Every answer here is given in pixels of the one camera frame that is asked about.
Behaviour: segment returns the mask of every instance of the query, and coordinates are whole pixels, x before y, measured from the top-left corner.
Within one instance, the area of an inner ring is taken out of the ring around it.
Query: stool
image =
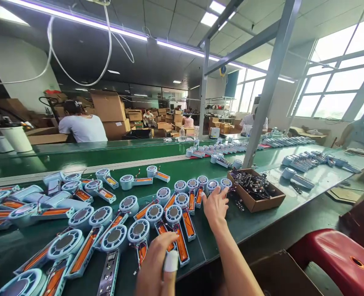
[[[306,268],[315,262],[334,281],[344,296],[364,296],[364,248],[333,229],[306,234],[288,250]]]

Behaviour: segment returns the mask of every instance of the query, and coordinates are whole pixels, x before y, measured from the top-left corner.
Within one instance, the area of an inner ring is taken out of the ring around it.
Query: plastic bottle
[[[186,139],[185,137],[185,129],[181,127],[181,130],[179,131],[179,141],[184,142]]]

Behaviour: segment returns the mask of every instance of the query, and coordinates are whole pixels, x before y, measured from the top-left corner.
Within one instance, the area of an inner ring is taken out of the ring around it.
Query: worker
[[[341,138],[335,143],[342,148],[360,148],[364,150],[364,119],[349,123],[343,130]]]
[[[144,114],[144,124],[146,126],[153,125],[154,127],[157,127],[157,123],[154,119],[155,119],[154,115],[150,112],[149,109],[146,109]]]
[[[228,187],[220,192],[218,186],[208,198],[202,193],[204,213],[215,236],[223,266],[225,285],[219,291],[224,291],[224,295],[264,296],[228,229],[225,219],[228,209],[227,192]],[[165,255],[167,247],[177,238],[175,232],[169,231],[152,241],[138,274],[136,296],[175,295],[179,259],[177,253],[174,253],[176,251],[171,251],[166,258]]]
[[[58,124],[60,134],[72,133],[76,142],[108,141],[104,126],[96,115],[85,114],[81,102],[64,102],[65,117]]]
[[[252,125],[253,126],[253,123],[255,122],[255,118],[256,118],[256,113],[257,113],[257,109],[258,107],[256,107],[255,109],[255,113],[254,114],[248,114],[246,115],[242,121],[240,122],[240,126],[243,127],[243,125]],[[268,132],[268,118],[266,117],[265,118],[265,121],[264,121],[264,125],[263,125],[263,130],[262,130],[262,134],[266,134]]]

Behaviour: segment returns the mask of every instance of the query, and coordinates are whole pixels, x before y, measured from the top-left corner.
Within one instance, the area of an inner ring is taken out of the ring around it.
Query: black hair
[[[64,102],[64,112],[68,112],[71,115],[79,115],[84,113],[83,108],[79,102],[74,100],[67,100]]]

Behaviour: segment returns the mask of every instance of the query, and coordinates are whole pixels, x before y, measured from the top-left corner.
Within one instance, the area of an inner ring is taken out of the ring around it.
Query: white bucket
[[[30,141],[24,133],[22,126],[0,127],[0,131],[16,152],[27,152],[32,150]]]

